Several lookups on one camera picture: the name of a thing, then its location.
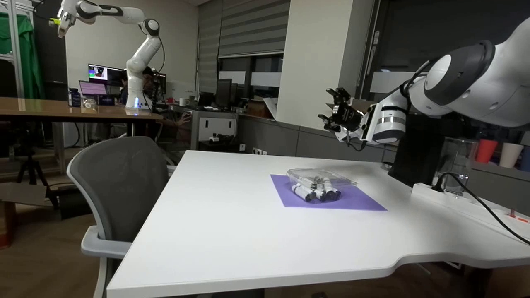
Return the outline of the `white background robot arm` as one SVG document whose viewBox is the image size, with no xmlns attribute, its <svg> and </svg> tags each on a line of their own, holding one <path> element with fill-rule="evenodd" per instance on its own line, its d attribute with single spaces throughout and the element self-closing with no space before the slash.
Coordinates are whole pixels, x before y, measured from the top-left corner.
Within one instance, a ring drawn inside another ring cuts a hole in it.
<svg viewBox="0 0 530 298">
<path fill-rule="evenodd" d="M 119 24 L 134 25 L 144 35 L 144 40 L 124 63 L 127 78 L 124 108 L 127 111 L 147 111 L 152 100 L 144 93 L 142 72 L 162 47 L 160 24 L 155 19 L 147 17 L 137 7 L 95 4 L 94 0 L 61 0 L 56 15 L 51 17 L 47 24 L 56 30 L 56 37 L 62 38 L 77 22 L 89 25 L 99 17 L 109 17 L 115 19 Z"/>
</svg>

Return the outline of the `white robot arm foreground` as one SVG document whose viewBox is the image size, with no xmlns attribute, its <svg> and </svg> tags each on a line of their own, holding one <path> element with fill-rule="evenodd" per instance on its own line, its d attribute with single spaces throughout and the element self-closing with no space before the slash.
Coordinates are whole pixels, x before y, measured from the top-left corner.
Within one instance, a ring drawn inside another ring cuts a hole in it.
<svg viewBox="0 0 530 298">
<path fill-rule="evenodd" d="M 332 96 L 322 128 L 339 143 L 395 144 L 407 131 L 409 113 L 440 118 L 450 113 L 501 126 L 530 123 L 530 19 L 506 40 L 476 42 L 427 60 L 412 77 L 365 111 L 352 105 L 344 88 Z"/>
</svg>

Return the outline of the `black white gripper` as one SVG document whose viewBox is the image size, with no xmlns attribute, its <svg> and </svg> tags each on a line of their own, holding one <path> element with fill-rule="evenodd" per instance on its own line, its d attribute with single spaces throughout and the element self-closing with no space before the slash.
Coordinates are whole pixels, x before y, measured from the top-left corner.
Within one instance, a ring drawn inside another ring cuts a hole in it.
<svg viewBox="0 0 530 298">
<path fill-rule="evenodd" d="M 367 116 L 370 101 L 351 100 L 351 95 L 344 88 L 327 88 L 326 93 L 332 98 L 327 103 L 331 116 L 319 115 L 322 128 L 334 134 L 339 143 L 352 139 L 362 141 L 362 120 Z"/>
</svg>

